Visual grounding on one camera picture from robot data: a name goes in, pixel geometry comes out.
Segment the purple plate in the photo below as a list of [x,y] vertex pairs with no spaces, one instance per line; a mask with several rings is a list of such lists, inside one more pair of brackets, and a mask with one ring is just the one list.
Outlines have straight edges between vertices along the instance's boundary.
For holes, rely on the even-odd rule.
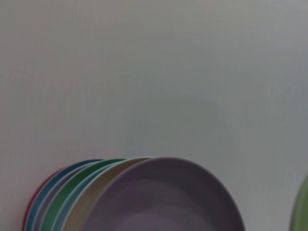
[[222,183],[196,163],[142,161],[102,191],[82,231],[245,231]]

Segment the green object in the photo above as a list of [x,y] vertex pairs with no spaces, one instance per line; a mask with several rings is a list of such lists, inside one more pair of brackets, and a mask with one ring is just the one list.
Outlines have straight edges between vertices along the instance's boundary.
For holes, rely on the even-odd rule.
[[52,201],[50,202],[46,212],[44,214],[43,221],[39,228],[39,231],[50,231],[53,225],[53,222],[59,212],[63,202],[69,196],[69,194],[74,190],[74,188],[84,180],[88,175],[93,173],[94,171],[125,159],[111,159],[111,160],[102,160],[93,165],[90,165],[83,170],[79,171],[75,175],[73,175],[57,192]]
[[295,200],[290,231],[308,231],[308,176],[302,183]]

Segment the beige plate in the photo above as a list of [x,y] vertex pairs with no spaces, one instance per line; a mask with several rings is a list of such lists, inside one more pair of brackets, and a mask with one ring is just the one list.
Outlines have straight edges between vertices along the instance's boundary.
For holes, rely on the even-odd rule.
[[69,210],[61,231],[78,231],[82,228],[83,223],[86,221],[93,203],[102,190],[112,181],[119,173],[128,167],[150,159],[151,157],[138,157],[115,164],[107,170],[100,173],[95,177],[86,188],[80,193],[75,200],[71,209]]

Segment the white wall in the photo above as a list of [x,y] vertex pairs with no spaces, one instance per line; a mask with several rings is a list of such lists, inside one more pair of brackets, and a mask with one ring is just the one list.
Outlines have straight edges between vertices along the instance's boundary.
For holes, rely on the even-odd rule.
[[248,231],[287,230],[308,172],[308,1],[1,0],[0,229],[92,157],[179,156]]

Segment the light blue plate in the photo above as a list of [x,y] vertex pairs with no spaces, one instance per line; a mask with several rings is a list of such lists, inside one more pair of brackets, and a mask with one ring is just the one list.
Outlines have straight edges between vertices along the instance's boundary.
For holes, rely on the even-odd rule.
[[63,168],[62,170],[60,170],[59,172],[57,172],[53,177],[51,177],[46,183],[45,185],[41,188],[41,190],[39,191],[39,193],[37,194],[37,196],[35,197],[27,218],[26,218],[26,225],[24,228],[24,231],[31,231],[32,226],[33,226],[33,221],[34,218],[37,214],[38,208],[40,206],[40,204],[42,203],[42,201],[44,200],[45,196],[48,194],[48,192],[50,191],[50,189],[63,177],[65,176],[67,173],[69,173],[70,171],[84,165],[87,163],[91,163],[94,161],[99,161],[101,159],[91,159],[91,160],[85,160],[85,161],[81,161],[78,163],[75,163],[73,165],[70,165],[68,167]]
[[70,171],[65,176],[63,176],[50,189],[50,191],[47,193],[47,195],[45,196],[44,200],[42,201],[42,203],[40,204],[40,206],[38,208],[37,214],[35,215],[35,218],[34,218],[34,221],[33,221],[32,229],[31,229],[32,231],[38,231],[39,230],[39,226],[40,226],[40,224],[43,220],[44,213],[45,213],[49,203],[51,202],[51,200],[53,199],[55,194],[58,192],[58,190],[62,187],[62,185],[64,185],[75,173],[79,172],[80,170],[87,167],[88,165],[92,165],[93,163],[96,163],[96,162],[84,164],[84,165],[77,167],[74,170]]
[[77,187],[74,188],[74,190],[70,193],[70,195],[66,198],[65,202],[62,204],[53,224],[52,224],[52,228],[51,231],[60,231],[63,223],[65,221],[65,218],[71,208],[71,206],[73,205],[74,201],[77,199],[77,197],[79,196],[79,194],[83,191],[83,189],[101,172],[103,172],[104,170],[108,169],[109,167],[121,163],[123,160],[119,160],[117,162],[108,164],[98,170],[96,170],[95,172],[91,173],[89,176],[87,176],[82,182],[80,182],[78,184]]

